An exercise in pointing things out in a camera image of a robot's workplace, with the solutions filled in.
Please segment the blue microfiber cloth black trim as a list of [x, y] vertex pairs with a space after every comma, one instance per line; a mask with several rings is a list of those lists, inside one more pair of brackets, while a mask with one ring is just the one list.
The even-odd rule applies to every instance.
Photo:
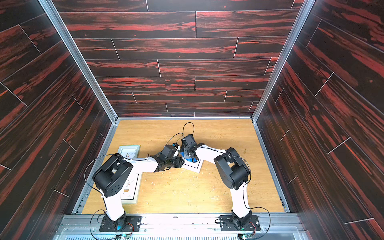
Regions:
[[185, 162], [197, 163], [199, 161], [195, 154], [189, 152], [181, 152], [181, 157]]

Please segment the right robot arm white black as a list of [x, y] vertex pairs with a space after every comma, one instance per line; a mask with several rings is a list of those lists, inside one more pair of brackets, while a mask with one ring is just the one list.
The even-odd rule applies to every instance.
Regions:
[[247, 197], [251, 171], [244, 159], [234, 148], [219, 150], [203, 143], [197, 144], [193, 135], [182, 139], [181, 149], [181, 155], [186, 160], [201, 160], [215, 164], [221, 180], [231, 192], [232, 221], [237, 229], [245, 229], [252, 218], [252, 210]]

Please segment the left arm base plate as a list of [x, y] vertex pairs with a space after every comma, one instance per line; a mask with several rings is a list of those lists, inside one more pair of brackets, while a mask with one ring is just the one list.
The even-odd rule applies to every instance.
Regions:
[[116, 221], [112, 221], [108, 216], [103, 217], [99, 232], [138, 232], [141, 227], [142, 216], [122, 216]]

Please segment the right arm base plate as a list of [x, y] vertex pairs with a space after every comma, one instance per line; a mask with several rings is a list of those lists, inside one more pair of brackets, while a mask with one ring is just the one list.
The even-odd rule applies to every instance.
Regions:
[[222, 232], [236, 231], [261, 231], [259, 219], [256, 215], [251, 215], [244, 218], [234, 217], [232, 215], [220, 215], [215, 223], [220, 226]]

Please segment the white picture frame deer print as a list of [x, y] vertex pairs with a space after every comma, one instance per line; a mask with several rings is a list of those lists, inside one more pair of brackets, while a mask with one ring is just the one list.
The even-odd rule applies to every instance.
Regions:
[[184, 168], [186, 170], [189, 170], [189, 171], [192, 171], [192, 172], [195, 172], [195, 173], [199, 173], [201, 168], [202, 168], [202, 165], [203, 165], [203, 161], [202, 160], [199, 160], [197, 163], [190, 163], [190, 162], [185, 162], [184, 161], [184, 164], [182, 165], [182, 168]]

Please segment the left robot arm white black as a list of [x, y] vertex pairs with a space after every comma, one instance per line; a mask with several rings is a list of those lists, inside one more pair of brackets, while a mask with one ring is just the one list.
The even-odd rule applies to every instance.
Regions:
[[117, 153], [96, 170], [93, 181], [103, 196], [106, 215], [117, 230], [121, 230], [125, 225], [126, 212], [120, 192], [129, 176], [181, 168], [185, 161], [180, 157], [180, 149], [178, 144], [166, 145], [156, 155], [135, 159], [125, 158]]

